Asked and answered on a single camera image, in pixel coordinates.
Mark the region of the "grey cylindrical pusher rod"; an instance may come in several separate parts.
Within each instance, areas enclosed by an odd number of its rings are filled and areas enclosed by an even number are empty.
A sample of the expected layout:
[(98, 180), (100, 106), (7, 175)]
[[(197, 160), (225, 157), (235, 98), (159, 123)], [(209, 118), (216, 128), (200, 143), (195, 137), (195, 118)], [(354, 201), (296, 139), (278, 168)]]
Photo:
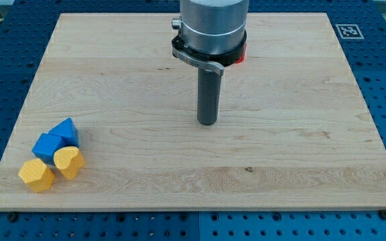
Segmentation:
[(218, 117), (221, 76), (198, 69), (197, 119), (202, 125), (213, 125)]

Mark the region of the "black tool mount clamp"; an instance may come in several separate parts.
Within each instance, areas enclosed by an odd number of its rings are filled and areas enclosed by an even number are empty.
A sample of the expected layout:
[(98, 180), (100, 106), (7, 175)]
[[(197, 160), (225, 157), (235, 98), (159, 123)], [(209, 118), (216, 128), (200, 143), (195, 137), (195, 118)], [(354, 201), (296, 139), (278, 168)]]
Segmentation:
[(188, 47), (178, 34), (172, 39), (172, 55), (188, 65), (223, 76), (224, 68), (235, 64), (240, 58), (246, 41), (247, 32), (244, 31), (243, 38), (235, 49), (223, 54), (204, 54)]

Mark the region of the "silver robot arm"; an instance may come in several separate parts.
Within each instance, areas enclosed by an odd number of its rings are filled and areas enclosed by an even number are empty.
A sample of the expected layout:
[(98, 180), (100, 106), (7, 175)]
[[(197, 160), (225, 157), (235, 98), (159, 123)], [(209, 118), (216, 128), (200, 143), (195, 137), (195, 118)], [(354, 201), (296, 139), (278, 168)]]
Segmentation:
[(181, 0), (172, 20), (178, 34), (172, 55), (198, 69), (197, 120), (213, 125), (218, 118), (224, 69), (245, 54), (249, 0)]

